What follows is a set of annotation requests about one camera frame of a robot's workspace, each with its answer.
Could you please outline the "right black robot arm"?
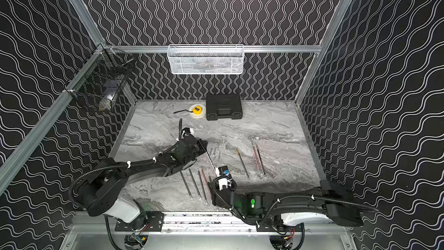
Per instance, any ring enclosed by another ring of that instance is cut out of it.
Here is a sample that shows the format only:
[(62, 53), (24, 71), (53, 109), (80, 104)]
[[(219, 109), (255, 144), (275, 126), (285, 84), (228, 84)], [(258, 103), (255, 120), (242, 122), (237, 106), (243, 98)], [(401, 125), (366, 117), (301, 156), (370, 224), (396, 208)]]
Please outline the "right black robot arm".
[(318, 219), (329, 219), (343, 227), (361, 227), (363, 213), (378, 212), (375, 207), (358, 204), (352, 191), (328, 180), (320, 181), (313, 189), (292, 193), (237, 193), (236, 182), (226, 176), (208, 185), (214, 206), (256, 229), (283, 232)]

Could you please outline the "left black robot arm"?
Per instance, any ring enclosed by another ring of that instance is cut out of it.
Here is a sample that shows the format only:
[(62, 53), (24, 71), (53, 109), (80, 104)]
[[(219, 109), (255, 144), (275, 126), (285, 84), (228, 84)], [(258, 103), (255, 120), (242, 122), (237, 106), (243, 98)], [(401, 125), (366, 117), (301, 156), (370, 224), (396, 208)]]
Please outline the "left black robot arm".
[(70, 185), (70, 201), (94, 216), (108, 216), (133, 224), (144, 216), (134, 200), (120, 197), (128, 184), (145, 179), (169, 177), (191, 167), (197, 158), (207, 153), (208, 142), (194, 136), (179, 120), (179, 136), (175, 144), (155, 157), (142, 161), (117, 162), (107, 158), (97, 167), (77, 177)]

